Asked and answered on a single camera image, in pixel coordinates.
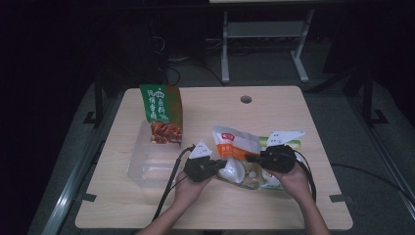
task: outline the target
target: table hole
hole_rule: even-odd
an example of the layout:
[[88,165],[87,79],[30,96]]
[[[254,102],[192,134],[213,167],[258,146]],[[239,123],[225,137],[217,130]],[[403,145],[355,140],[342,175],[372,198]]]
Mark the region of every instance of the table hole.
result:
[[253,101],[253,98],[251,96],[241,96],[241,102],[244,104],[249,104]]

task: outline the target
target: brown food item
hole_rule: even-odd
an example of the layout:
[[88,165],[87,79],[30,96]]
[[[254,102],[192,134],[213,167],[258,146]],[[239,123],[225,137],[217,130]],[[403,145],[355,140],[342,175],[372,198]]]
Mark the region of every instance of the brown food item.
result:
[[152,142],[158,144],[180,143],[182,139],[182,130],[174,124],[154,121],[152,122]]

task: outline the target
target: transparent plastic container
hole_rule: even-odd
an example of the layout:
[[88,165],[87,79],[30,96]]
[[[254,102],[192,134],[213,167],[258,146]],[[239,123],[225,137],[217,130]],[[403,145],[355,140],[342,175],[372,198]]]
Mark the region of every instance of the transparent plastic container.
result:
[[144,120],[138,132],[127,175],[140,187],[163,188],[167,185],[181,148],[177,143],[151,143],[151,135],[151,126]]

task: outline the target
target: person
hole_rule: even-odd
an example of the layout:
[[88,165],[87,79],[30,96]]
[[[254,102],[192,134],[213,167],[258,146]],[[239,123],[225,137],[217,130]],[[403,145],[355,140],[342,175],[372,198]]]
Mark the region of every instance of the person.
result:
[[[268,172],[280,180],[287,193],[289,193],[299,204],[304,219],[306,234],[330,234],[320,210],[312,199],[307,177],[299,164],[296,164],[288,173],[270,170],[268,170]],[[200,183],[193,182],[186,177],[186,173],[183,171],[177,175],[176,179],[176,181],[180,181],[180,183],[175,186],[175,195],[172,205],[153,222],[139,231],[137,235],[169,234],[174,223],[198,200],[204,188],[211,181],[211,178],[209,178]]]

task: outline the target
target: white triangular marker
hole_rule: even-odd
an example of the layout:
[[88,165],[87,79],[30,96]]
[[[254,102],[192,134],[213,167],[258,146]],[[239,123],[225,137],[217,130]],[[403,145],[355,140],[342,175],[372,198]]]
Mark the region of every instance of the white triangular marker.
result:
[[205,144],[204,141],[199,141],[199,143],[196,145],[196,148],[192,151],[192,153],[189,156],[189,159],[198,159],[201,157],[206,157],[211,155],[212,150],[208,148],[208,146]]
[[272,131],[266,141],[266,147],[283,145],[305,134],[304,131]]

